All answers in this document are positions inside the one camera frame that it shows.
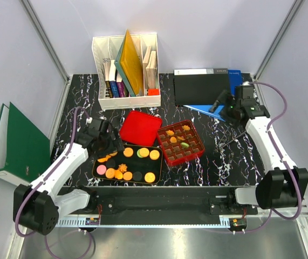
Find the red tin lid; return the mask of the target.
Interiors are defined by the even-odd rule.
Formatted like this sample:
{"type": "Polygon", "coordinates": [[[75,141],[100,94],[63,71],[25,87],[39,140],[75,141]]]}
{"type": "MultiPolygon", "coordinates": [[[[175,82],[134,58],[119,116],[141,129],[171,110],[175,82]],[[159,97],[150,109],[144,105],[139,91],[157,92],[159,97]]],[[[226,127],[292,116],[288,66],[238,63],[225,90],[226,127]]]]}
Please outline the red tin lid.
{"type": "Polygon", "coordinates": [[[161,125],[161,118],[139,111],[131,111],[119,134],[123,141],[139,146],[152,146],[161,125]]]}

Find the red tin box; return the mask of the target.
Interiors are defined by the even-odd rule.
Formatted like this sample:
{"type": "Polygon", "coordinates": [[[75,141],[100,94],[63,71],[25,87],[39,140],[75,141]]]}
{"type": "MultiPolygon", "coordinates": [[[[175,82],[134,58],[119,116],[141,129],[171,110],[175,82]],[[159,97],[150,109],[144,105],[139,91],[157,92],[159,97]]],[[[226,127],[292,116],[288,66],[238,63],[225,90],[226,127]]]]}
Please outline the red tin box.
{"type": "Polygon", "coordinates": [[[202,140],[190,120],[161,127],[156,137],[169,167],[200,158],[205,152],[202,140]]]}

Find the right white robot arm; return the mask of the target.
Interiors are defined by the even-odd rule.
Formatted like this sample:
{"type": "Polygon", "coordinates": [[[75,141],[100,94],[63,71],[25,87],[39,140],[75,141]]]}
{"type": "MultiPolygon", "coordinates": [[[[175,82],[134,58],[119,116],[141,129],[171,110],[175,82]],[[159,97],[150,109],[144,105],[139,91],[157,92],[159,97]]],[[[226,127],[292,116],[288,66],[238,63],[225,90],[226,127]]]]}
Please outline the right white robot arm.
{"type": "Polygon", "coordinates": [[[257,103],[254,84],[245,82],[235,92],[224,90],[217,97],[211,111],[219,106],[221,118],[232,126],[242,125],[253,140],[264,165],[264,177],[254,187],[235,189],[226,200],[227,210],[238,214],[245,205],[262,209],[302,207],[308,184],[308,171],[299,168],[289,157],[273,128],[282,114],[271,118],[268,109],[257,103]]]}

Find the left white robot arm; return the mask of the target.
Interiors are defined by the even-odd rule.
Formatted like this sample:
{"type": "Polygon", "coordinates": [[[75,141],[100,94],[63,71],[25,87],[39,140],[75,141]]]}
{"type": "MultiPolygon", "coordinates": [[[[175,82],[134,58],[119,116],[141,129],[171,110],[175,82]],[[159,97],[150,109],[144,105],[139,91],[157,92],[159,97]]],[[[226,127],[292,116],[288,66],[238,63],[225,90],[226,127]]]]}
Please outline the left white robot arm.
{"type": "Polygon", "coordinates": [[[67,194],[60,190],[74,171],[89,158],[100,159],[122,152],[124,145],[119,131],[108,120],[91,119],[87,125],[73,130],[71,141],[59,158],[29,185],[20,184],[13,193],[13,221],[19,226],[47,235],[58,221],[68,214],[83,210],[90,214],[97,209],[96,192],[76,187],[67,194]]]}

